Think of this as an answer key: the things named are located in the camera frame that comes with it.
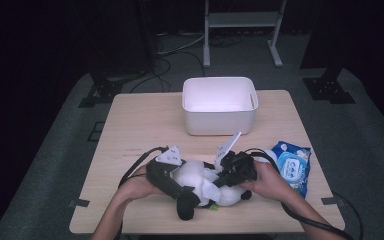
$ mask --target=wet wipes package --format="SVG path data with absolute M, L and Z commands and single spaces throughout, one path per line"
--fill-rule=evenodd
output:
M 272 151 L 276 154 L 276 165 L 282 177 L 305 198 L 311 149 L 280 141 Z

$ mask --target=white plastic bin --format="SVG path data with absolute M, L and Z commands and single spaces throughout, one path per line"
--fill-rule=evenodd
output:
M 182 106 L 191 135 L 247 134 L 258 99 L 249 78 L 190 78 L 183 84 Z

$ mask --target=plush toy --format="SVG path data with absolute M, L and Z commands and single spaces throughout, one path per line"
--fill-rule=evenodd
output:
M 276 157 L 271 150 L 267 152 Z M 210 207 L 213 204 L 227 207 L 250 199 L 250 191 L 235 185 L 257 178 L 254 160 L 268 162 L 267 158 L 272 158 L 263 153 L 266 158 L 229 151 L 219 155 L 214 164 L 210 164 L 200 160 L 181 160 L 178 148 L 173 147 L 148 164 L 147 177 L 177 200 L 179 218 L 190 220 L 195 207 Z

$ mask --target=black cable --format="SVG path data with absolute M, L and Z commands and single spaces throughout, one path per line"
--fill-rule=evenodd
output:
M 360 214 L 358 213 L 357 209 L 354 207 L 354 205 L 348 200 L 346 199 L 345 197 L 343 197 L 341 194 L 335 192 L 335 191 L 332 191 L 332 193 L 336 196 L 338 196 L 339 198 L 341 198 L 348 206 L 351 207 L 351 209 L 354 211 L 355 215 L 357 216 L 357 220 L 358 220 L 358 223 L 359 223 L 359 230 L 360 230 L 360 236 L 359 236 L 359 240 L 362 240 L 363 239 L 363 235 L 364 235 L 364 225 L 363 225 L 363 220 L 360 216 Z
M 258 148 L 251 148 L 251 149 L 248 149 L 246 150 L 245 152 L 248 152 L 248 151 L 251 151 L 251 150 L 258 150 L 260 152 L 252 152 L 251 153 L 251 156 L 259 156 L 259 157 L 264 157 L 265 159 L 267 159 L 270 164 L 273 166 L 273 168 L 280 174 L 280 171 L 279 171 L 279 168 L 277 167 L 277 164 L 274 162 L 274 160 L 266 153 L 264 152 L 264 150 L 261 150 L 261 149 L 258 149 Z M 320 229 L 323 229 L 325 231 L 329 231 L 331 233 L 334 233 L 336 235 L 339 235 L 347 240 L 352 240 L 353 238 L 348 234 L 346 233 L 345 231 L 342 231 L 332 225 L 328 225 L 328 224 L 324 224 L 324 223 L 321 223 L 321 222 L 317 222 L 317 221 L 314 221 L 314 220 L 311 220 L 309 218 L 306 218 L 306 217 L 303 217 L 295 212 L 293 212 L 291 209 L 289 209 L 288 206 L 286 206 L 286 204 L 284 204 L 283 202 L 281 202 L 282 204 L 282 208 L 283 210 L 290 216 L 292 217 L 293 219 L 295 220 L 298 220 L 302 223 L 305 223 L 307 225 L 310 225 L 310 226 L 313 226 L 313 227 L 317 227 L 317 228 L 320 228 Z
M 180 46 L 180 47 L 177 47 L 177 48 L 175 48 L 175 49 L 171 49 L 171 50 L 169 50 L 169 51 L 164 51 L 164 52 L 158 51 L 158 52 L 157 52 L 157 55 L 164 56 L 164 55 L 168 55 L 168 54 L 171 54 L 171 53 L 174 53 L 174 52 L 177 52 L 177 51 L 186 49 L 186 48 L 190 48 L 190 47 L 196 45 L 197 43 L 201 42 L 202 39 L 204 39 L 204 35 L 203 35 L 202 33 L 200 33 L 200 35 L 201 35 L 201 36 L 200 36 L 199 38 L 197 38 L 197 39 L 195 39 L 195 40 L 193 40 L 193 41 L 191 41 L 191 42 L 189 42 L 189 43 L 186 43 L 185 45 L 182 45 L 182 46 Z
M 236 37 L 238 40 L 234 40 L 233 37 L 215 36 L 210 39 L 210 46 L 215 48 L 228 48 L 242 42 L 242 37 Z
M 161 61 L 167 63 L 167 65 L 168 65 L 167 69 L 166 69 L 164 72 L 160 73 L 160 74 L 155 74 L 155 73 L 153 73 L 154 76 L 152 76 L 152 77 L 150 77 L 150 78 L 147 78 L 147 79 L 144 79 L 144 80 L 140 81 L 138 84 L 136 84 L 136 85 L 129 91 L 129 93 L 133 93 L 133 91 L 134 91 L 136 88 L 138 88 L 140 85 L 144 84 L 145 82 L 147 82 L 147 81 L 149 81 L 149 80 L 152 80 L 152 79 L 161 77 L 162 75 L 166 74 L 166 73 L 171 69 L 171 64 L 170 64 L 169 61 L 167 61 L 166 59 L 162 59 L 162 58 L 161 58 L 161 59 L 158 59 L 158 60 L 161 60 Z M 170 84 L 169 82 L 167 82 L 167 81 L 164 81 L 164 82 L 165 82 L 166 84 L 169 85 L 169 89 L 170 89 L 171 84 Z
M 202 72 L 202 76 L 205 77 L 205 69 L 203 67 L 203 64 L 202 64 L 201 60 L 199 59 L 199 57 L 196 56 L 193 53 L 176 51 L 176 52 L 172 52 L 172 53 L 161 55 L 161 57 L 168 57 L 168 56 L 171 56 L 171 55 L 174 55 L 174 54 L 187 54 L 187 55 L 190 55 L 190 56 L 194 57 L 196 59 L 196 61 L 199 63 L 199 66 L 200 66 L 201 72 Z
M 161 151 L 161 152 L 165 152 L 167 151 L 167 147 L 156 147 L 156 148 L 153 148 L 151 150 L 149 150 L 148 152 L 142 154 L 142 156 L 140 156 L 140 158 L 138 160 L 136 160 L 136 162 L 129 168 L 129 170 L 127 170 L 127 172 L 123 175 L 123 177 L 121 178 L 120 180 L 120 183 L 118 184 L 118 187 L 120 187 L 121 185 L 123 185 L 127 180 L 129 180 L 130 178 L 130 174 L 133 173 L 133 171 L 139 166 L 139 164 L 141 164 L 143 162 L 143 160 L 145 160 L 151 153 L 155 152 L 155 151 Z
M 171 89 L 171 83 L 169 83 L 168 81 L 162 79 L 160 75 L 155 75 L 155 76 L 160 80 L 160 83 L 161 83 L 161 92 L 166 92 L 166 91 L 164 91 L 164 84 L 163 84 L 163 83 L 165 83 L 166 85 L 168 85 L 167 92 L 170 92 L 170 89 Z

